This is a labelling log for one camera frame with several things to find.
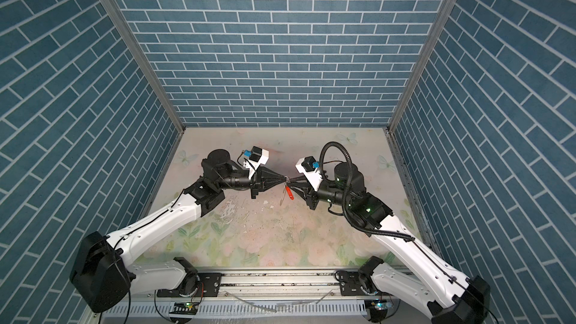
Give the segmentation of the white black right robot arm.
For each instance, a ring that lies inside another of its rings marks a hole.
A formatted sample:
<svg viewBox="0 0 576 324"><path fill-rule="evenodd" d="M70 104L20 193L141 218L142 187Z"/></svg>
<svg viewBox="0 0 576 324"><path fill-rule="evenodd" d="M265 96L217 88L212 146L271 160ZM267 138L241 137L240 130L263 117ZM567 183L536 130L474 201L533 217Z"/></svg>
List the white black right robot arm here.
<svg viewBox="0 0 576 324"><path fill-rule="evenodd" d="M479 276L467 277L417 239L398 216L369 193L356 165L339 163L334 182L322 178L313 157L300 159L296 169L306 183L290 185L314 208L319 201L346 207L352 222L364 230L383 230L373 236L411 271L404 274L372 256L358 271L363 290L384 292L422 312L432 323L483 323L488 316L490 286Z"/></svg>

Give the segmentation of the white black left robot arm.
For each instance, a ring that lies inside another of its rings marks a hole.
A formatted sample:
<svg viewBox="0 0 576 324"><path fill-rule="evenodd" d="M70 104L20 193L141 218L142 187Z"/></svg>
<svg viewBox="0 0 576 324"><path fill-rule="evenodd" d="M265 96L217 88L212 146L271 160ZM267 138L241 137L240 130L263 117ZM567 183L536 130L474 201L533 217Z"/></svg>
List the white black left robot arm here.
<svg viewBox="0 0 576 324"><path fill-rule="evenodd" d="M226 190L249 191L255 198L285 183L284 175L266 168L268 151L253 147L245 155L239 163L225 149L211 151L201 162L202 175L174 201L122 229L95 231L81 241L70 282L93 312L103 313L132 293L177 289L184 296L195 290L197 271L184 258L147 269L132 265L160 240L214 210Z"/></svg>

